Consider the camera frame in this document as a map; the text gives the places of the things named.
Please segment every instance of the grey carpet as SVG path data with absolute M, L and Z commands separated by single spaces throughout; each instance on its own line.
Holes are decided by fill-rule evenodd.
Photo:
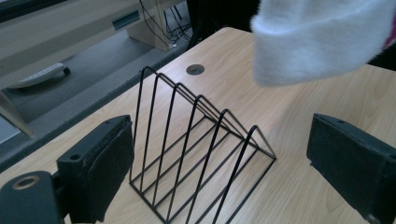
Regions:
M 182 23 L 190 22 L 185 3 L 177 9 Z M 170 18 L 170 27 L 175 27 L 174 22 Z M 120 32 L 62 61 L 72 72 L 69 76 L 59 74 L 33 87 L 3 90 L 35 136 L 19 133 L 0 144 L 0 173 L 130 89 L 143 67 L 159 69 L 187 45 L 178 40 L 175 48 L 164 52 Z

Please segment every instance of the black cable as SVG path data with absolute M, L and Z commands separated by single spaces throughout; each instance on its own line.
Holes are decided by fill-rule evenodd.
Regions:
M 153 34 L 155 34 L 155 35 L 156 35 L 167 47 L 171 47 L 171 46 L 175 45 L 176 42 L 181 38 L 180 34 L 178 34 L 178 35 L 173 35 L 173 32 L 176 31 L 177 29 L 180 29 L 180 30 L 182 31 L 182 35 L 187 36 L 187 35 L 185 35 L 185 33 L 186 33 L 186 31 L 187 31 L 188 29 L 190 29 L 191 25 L 190 25 L 190 24 L 187 24 L 187 25 L 185 25 L 184 28 L 183 28 L 183 26 L 180 26 L 178 20 L 175 18 L 176 21 L 177 21 L 178 27 L 177 27 L 176 29 L 174 29 L 173 31 L 170 31 L 170 32 L 171 32 L 171 35 L 172 35 L 173 37 L 176 37 L 176 39 L 171 39 L 171 38 L 169 38 L 169 37 L 167 36 L 167 34 L 164 32 L 163 28 L 153 19 L 153 17 L 152 17 L 152 16 L 149 14 L 149 12 L 146 10 L 145 6 L 144 6 L 143 3 L 142 3 L 142 0 L 139 0 L 139 3 L 140 3 L 140 6 L 142 7 L 143 17 L 144 17 L 145 24 L 147 25 L 148 29 L 149 29 Z M 166 43 L 166 41 L 164 41 L 157 33 L 155 33 L 155 32 L 151 29 L 151 27 L 149 26 L 149 24 L 148 24 L 148 22 L 147 22 L 146 13 L 147 13 L 148 16 L 154 21 L 155 25 L 161 30 L 161 32 L 163 33 L 163 35 L 164 35 L 169 41 L 173 41 L 173 43 L 172 43 L 171 45 L 168 45 L 168 44 Z M 165 21 L 166 21 L 166 26 L 167 26 L 166 28 L 168 29 L 168 28 L 169 28 L 169 24 L 168 24 L 168 21 L 167 21 L 167 19 L 166 19 L 166 15 L 164 15 L 164 16 L 165 16 Z

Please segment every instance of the metal ring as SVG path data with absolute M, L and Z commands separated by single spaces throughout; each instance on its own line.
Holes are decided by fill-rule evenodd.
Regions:
M 40 177 L 38 175 L 29 175 L 26 176 L 12 185 L 12 188 L 14 189 L 28 189 L 35 185 L 38 181 L 40 180 Z

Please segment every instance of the wire file organizer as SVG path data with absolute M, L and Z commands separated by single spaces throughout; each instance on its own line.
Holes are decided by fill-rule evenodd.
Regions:
M 132 188 L 163 223 L 231 222 L 276 160 L 260 128 L 149 67 L 139 85 Z

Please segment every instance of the cable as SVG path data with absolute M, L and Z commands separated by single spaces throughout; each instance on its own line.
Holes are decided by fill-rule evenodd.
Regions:
M 172 10 L 172 8 L 171 8 L 171 10 L 172 10 L 172 13 L 173 13 L 173 15 L 174 15 L 174 18 L 175 18 L 175 20 L 176 20 L 176 22 L 177 22 L 178 27 L 177 27 L 176 29 L 174 29 L 174 30 L 170 30 L 169 24 L 168 24 L 168 20 L 167 20 L 167 18 L 166 18 L 166 14 L 165 14 L 165 13 L 164 13 L 164 17 L 165 17 L 166 30 L 167 30 L 167 32 L 168 32 L 172 37 L 176 37 L 176 39 L 171 39 L 171 38 L 168 37 L 168 35 L 167 35 L 167 34 L 165 33 L 165 31 L 163 30 L 163 28 L 154 20 L 154 18 L 153 18 L 153 17 L 149 14 L 149 12 L 146 10 L 145 6 L 144 6 L 143 3 L 142 3 L 142 0 L 139 0 L 139 3 L 140 3 L 140 6 L 142 7 L 143 17 L 144 17 L 145 24 L 147 25 L 148 29 L 149 29 L 153 34 L 155 34 L 166 46 L 168 46 L 168 47 L 173 47 L 179 39 L 182 39 L 181 36 L 185 36 L 186 39 L 190 39 L 190 37 L 189 37 L 188 35 L 186 35 L 186 32 L 187 32 L 188 29 L 191 28 L 191 25 L 190 25 L 190 24 L 180 25 L 180 23 L 178 22 L 177 17 L 176 17 L 176 15 L 175 15 L 174 11 Z M 168 45 L 164 39 L 162 39 L 156 32 L 154 32 L 154 31 L 151 29 L 151 27 L 150 27 L 149 24 L 148 24 L 148 21 L 147 21 L 147 18 L 146 18 L 146 14 L 151 18 L 152 21 L 154 21 L 154 24 L 161 30 L 161 32 L 163 33 L 163 36 L 164 36 L 166 39 L 168 39 L 169 41 L 173 42 L 172 44 Z

